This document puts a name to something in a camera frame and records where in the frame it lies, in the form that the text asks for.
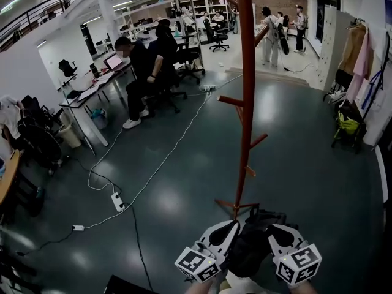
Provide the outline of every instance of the man in black shirt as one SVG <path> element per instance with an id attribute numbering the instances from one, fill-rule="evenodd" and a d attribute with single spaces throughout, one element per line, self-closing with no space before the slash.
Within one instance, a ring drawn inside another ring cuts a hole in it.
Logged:
<path id="1" fill-rule="evenodd" d="M 141 123 L 140 118 L 149 115 L 141 98 L 156 91 L 156 78 L 159 77 L 164 59 L 160 55 L 154 56 L 141 42 L 132 43 L 127 37 L 120 37 L 115 43 L 115 49 L 124 58 L 130 58 L 137 77 L 126 87 L 129 119 L 122 126 L 131 129 Z"/>

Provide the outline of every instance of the railing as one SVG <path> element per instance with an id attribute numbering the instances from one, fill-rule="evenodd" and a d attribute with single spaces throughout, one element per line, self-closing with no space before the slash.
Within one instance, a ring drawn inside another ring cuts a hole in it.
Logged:
<path id="1" fill-rule="evenodd" d="M 35 28 L 62 14 L 74 1 L 46 0 L 5 25 L 0 29 L 0 51 L 6 51 Z"/>

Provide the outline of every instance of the black t-shirt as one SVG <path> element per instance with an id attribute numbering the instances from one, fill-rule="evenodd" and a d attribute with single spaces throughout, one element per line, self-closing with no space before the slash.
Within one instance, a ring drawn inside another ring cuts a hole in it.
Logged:
<path id="1" fill-rule="evenodd" d="M 134 49 L 130 52 L 130 62 L 137 78 L 147 79 L 154 70 L 156 55 L 146 49 L 142 42 L 133 43 Z"/>

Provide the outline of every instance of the dark green floor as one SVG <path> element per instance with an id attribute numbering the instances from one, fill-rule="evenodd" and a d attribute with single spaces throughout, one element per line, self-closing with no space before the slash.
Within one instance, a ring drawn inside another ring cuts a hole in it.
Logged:
<path id="1" fill-rule="evenodd" d="M 210 72 L 204 83 L 221 85 L 235 76 Z M 239 78 L 219 93 L 240 99 L 241 84 Z M 197 93 L 193 81 L 182 89 Z M 126 110 L 114 90 L 108 94 L 111 122 L 104 135 L 111 143 L 126 119 Z M 189 284 L 183 282 L 174 261 L 205 229 L 228 219 L 214 198 L 235 198 L 241 127 L 234 107 L 217 102 L 216 96 L 207 101 L 176 151 L 134 204 L 145 262 L 160 294 L 184 293 Z M 319 293 L 364 293 L 382 235 L 378 165 L 368 148 L 354 155 L 340 146 L 330 147 L 334 121 L 322 96 L 316 89 L 257 80 L 254 136 L 263 132 L 269 136 L 252 150 L 250 166 L 257 176 L 247 178 L 243 202 L 260 202 L 262 208 L 287 213 L 302 235 L 317 245 L 323 262 L 313 283 Z M 123 132 L 96 172 L 122 187 L 125 202 L 132 201 L 172 150 L 203 99 L 179 98 L 180 114 L 163 107 L 155 118 Z M 98 107 L 99 101 L 96 103 L 90 107 Z M 86 167 L 107 150 L 92 140 L 97 157 L 85 147 L 71 152 Z M 88 174 L 76 162 L 69 162 L 52 178 L 34 165 L 25 170 L 47 189 L 45 206 L 36 218 L 18 208 L 8 229 L 31 240 L 35 247 L 67 235 L 72 225 L 89 226 L 116 214 L 111 188 L 90 189 Z M 12 250 L 28 250 L 3 236 Z M 112 274 L 148 287 L 130 210 L 101 226 L 75 232 L 69 240 L 24 261 L 38 269 L 34 280 L 46 290 L 59 291 L 55 293 L 103 293 Z M 271 265 L 266 260 L 254 279 L 266 288 L 287 293 Z"/>

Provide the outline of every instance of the white cable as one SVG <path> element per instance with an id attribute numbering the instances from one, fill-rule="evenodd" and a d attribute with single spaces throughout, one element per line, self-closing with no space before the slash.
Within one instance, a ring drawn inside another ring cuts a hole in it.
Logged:
<path id="1" fill-rule="evenodd" d="M 239 78 L 239 77 L 241 77 L 241 76 L 243 76 L 243 75 L 240 74 L 240 75 L 238 75 L 237 77 L 232 78 L 231 80 L 227 81 L 226 83 L 224 83 L 221 87 L 218 87 L 217 89 L 226 86 L 227 84 L 229 84 L 230 82 L 232 82 L 233 80 L 236 80 L 237 78 Z M 153 173 L 153 175 L 150 176 L 150 178 L 147 180 L 146 184 L 145 184 L 145 185 L 143 186 L 143 188 L 139 191 L 139 193 L 135 196 L 135 198 L 134 198 L 134 200 L 132 201 L 132 203 L 130 203 L 129 206 L 126 207 L 126 208 L 125 208 L 123 211 L 121 211 L 120 213 L 115 214 L 115 215 L 112 216 L 112 217 L 106 218 L 105 220 L 103 220 L 103 221 L 101 221 L 101 222 L 99 222 L 99 223 L 90 225 L 89 227 L 79 226 L 79 227 L 83 227 L 83 229 L 82 229 L 81 231 L 87 230 L 87 229 L 89 229 L 89 228 L 96 227 L 96 226 L 98 226 L 98 225 L 101 225 L 101 224 L 105 223 L 106 221 L 109 221 L 110 219 L 113 219 L 113 218 L 115 218 L 115 217 L 118 217 L 120 214 L 124 213 L 129 207 L 131 207 L 131 206 L 134 204 L 134 202 L 135 202 L 136 199 L 139 197 L 139 195 L 146 189 L 146 187 L 147 187 L 147 185 L 149 184 L 149 182 L 153 179 L 153 177 L 157 174 L 157 172 L 160 170 L 160 168 L 164 165 L 164 163 L 166 162 L 166 160 L 170 157 L 170 155 L 171 155 L 171 154 L 174 152 L 174 150 L 177 148 L 177 146 L 178 146 L 178 144 L 180 143 L 180 141 L 185 137 L 186 132 L 187 132 L 187 131 L 189 130 L 189 128 L 191 127 L 193 121 L 197 118 L 197 116 L 198 116 L 200 110 L 203 108 L 204 104 L 205 104 L 211 97 L 212 97 L 212 95 L 206 95 L 206 99 L 203 101 L 202 105 L 201 105 L 200 108 L 197 110 L 196 115 L 195 115 L 195 116 L 192 118 L 192 120 L 190 121 L 188 127 L 185 129 L 185 131 L 184 131 L 183 135 L 181 136 L 181 138 L 176 142 L 176 145 L 174 146 L 174 148 L 173 148 L 173 149 L 169 152 L 169 154 L 165 157 L 165 159 L 164 159 L 164 160 L 162 161 L 162 163 L 159 165 L 159 167 L 157 168 L 157 170 L 155 170 L 155 172 Z M 115 141 L 114 141 L 114 143 L 112 144 L 112 146 L 111 146 L 111 147 L 109 148 L 109 150 L 104 154 L 104 156 L 103 156 L 103 157 L 102 157 L 102 158 L 92 167 L 92 169 L 93 169 L 94 167 L 96 167 L 96 166 L 102 161 L 102 159 L 108 154 L 108 152 L 112 149 L 112 147 L 113 147 L 114 144 L 116 143 L 116 140 L 117 140 L 117 138 L 119 137 L 119 135 L 121 134 L 122 131 L 123 131 L 123 130 L 121 129 L 120 133 L 116 136 Z M 109 185 L 109 184 L 111 184 L 111 185 L 113 186 L 113 191 L 114 191 L 114 185 L 113 185 L 113 183 L 108 183 L 108 184 L 106 184 L 105 186 L 107 186 L 107 185 Z"/>
<path id="2" fill-rule="evenodd" d="M 91 189 L 102 190 L 102 189 L 104 189 L 105 187 L 107 187 L 108 185 L 111 185 L 112 188 L 113 188 L 113 194 L 115 193 L 115 185 L 114 185 L 112 182 L 109 182 L 109 183 L 105 184 L 105 185 L 104 185 L 103 187 L 101 187 L 100 189 L 97 189 L 97 188 L 95 188 L 95 187 L 92 187 L 92 186 L 90 185 L 90 176 L 91 176 L 91 172 L 94 170 L 94 168 L 95 168 L 97 165 L 100 164 L 100 162 L 106 157 L 106 155 L 109 153 L 109 151 L 110 151 L 110 150 L 113 148 L 113 146 L 116 144 L 117 138 L 120 136 L 120 134 L 121 134 L 122 131 L 123 131 L 123 129 L 121 128 L 120 133 L 117 134 L 117 136 L 116 136 L 116 138 L 115 138 L 115 141 L 114 141 L 113 144 L 110 146 L 110 148 L 108 149 L 108 151 L 107 151 L 107 152 L 104 154 L 104 156 L 103 156 L 101 159 L 99 159 L 99 161 L 98 161 L 96 164 L 94 164 L 94 165 L 92 166 L 92 168 L 90 169 L 90 172 L 88 173 L 87 185 L 88 185 L 88 187 L 90 187 Z"/>

